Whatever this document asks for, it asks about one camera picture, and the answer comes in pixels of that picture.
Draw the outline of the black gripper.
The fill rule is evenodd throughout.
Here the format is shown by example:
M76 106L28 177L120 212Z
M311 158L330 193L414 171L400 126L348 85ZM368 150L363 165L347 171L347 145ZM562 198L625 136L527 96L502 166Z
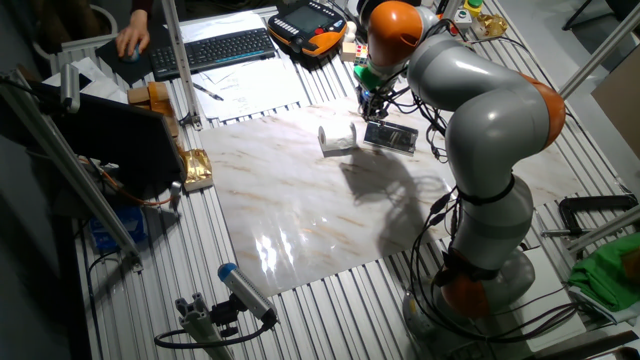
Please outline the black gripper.
M366 122L383 121L388 116L389 98L393 94L391 88L367 90L364 86L356 87L359 113Z

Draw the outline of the person hand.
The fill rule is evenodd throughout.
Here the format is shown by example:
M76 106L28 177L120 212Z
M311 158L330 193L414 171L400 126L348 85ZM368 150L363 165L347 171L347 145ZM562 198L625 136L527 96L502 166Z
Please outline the person hand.
M131 13L129 25L116 37L116 49L120 58L132 57L135 51L141 54L148 46L148 13L138 9Z

